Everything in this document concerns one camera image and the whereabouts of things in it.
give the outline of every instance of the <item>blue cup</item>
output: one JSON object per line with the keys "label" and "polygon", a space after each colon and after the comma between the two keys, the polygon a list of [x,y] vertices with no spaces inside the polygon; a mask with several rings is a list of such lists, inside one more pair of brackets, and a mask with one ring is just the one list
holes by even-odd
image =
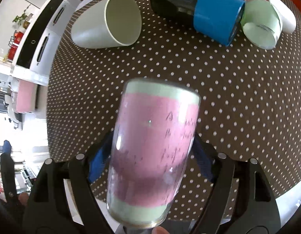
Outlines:
{"label": "blue cup", "polygon": [[244,0],[150,0],[159,16],[194,27],[220,44],[230,45],[241,21]]}

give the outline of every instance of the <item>light green cup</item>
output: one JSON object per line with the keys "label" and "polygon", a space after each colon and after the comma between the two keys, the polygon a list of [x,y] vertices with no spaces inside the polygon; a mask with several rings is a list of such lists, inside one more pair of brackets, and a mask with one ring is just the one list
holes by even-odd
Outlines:
{"label": "light green cup", "polygon": [[281,35],[280,13],[266,0],[248,0],[240,21],[244,34],[256,46],[273,49]]}

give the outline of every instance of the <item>cabinet handle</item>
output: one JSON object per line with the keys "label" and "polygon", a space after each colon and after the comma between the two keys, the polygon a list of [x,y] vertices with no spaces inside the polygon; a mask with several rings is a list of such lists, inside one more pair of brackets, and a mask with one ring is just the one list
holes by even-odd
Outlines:
{"label": "cabinet handle", "polygon": [[45,49],[46,44],[47,44],[47,41],[49,40],[49,36],[50,36],[50,34],[48,34],[48,35],[44,38],[43,44],[42,44],[41,49],[40,49],[40,52],[39,52],[39,54],[38,54],[37,62],[40,62],[40,61],[41,61],[41,58],[42,58],[44,49]]}
{"label": "cabinet handle", "polygon": [[66,5],[59,10],[55,19],[53,20],[53,26],[57,23],[57,21],[59,20],[59,17],[63,14],[65,8],[66,8]]}

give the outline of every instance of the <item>white cup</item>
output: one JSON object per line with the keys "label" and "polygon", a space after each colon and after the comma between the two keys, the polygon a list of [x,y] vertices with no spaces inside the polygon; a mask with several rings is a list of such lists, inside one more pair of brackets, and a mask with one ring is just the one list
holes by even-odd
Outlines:
{"label": "white cup", "polygon": [[129,46],[139,38],[141,13],[134,0],[102,0],[71,28],[73,42],[84,48]]}
{"label": "white cup", "polygon": [[293,33],[296,29],[296,18],[293,12],[281,0],[267,0],[269,1],[281,15],[283,23],[283,32]]}

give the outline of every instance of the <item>brown tablecloth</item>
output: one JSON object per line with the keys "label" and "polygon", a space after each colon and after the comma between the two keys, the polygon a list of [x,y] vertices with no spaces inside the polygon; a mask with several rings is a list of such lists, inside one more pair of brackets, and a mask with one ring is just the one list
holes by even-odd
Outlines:
{"label": "brown tablecloth", "polygon": [[[278,197],[301,180],[301,14],[297,28],[282,33],[273,50],[252,45],[241,30],[229,47],[153,14],[149,0],[135,0],[142,32],[129,47],[85,49],[70,38],[75,12],[54,58],[47,102],[50,155],[66,161],[85,152],[114,127],[124,82],[135,77],[167,79],[202,97],[197,132],[233,159],[258,158]],[[107,171],[93,192],[105,200]],[[229,216],[238,180],[234,181]],[[168,217],[197,219],[212,189],[190,155]]]}

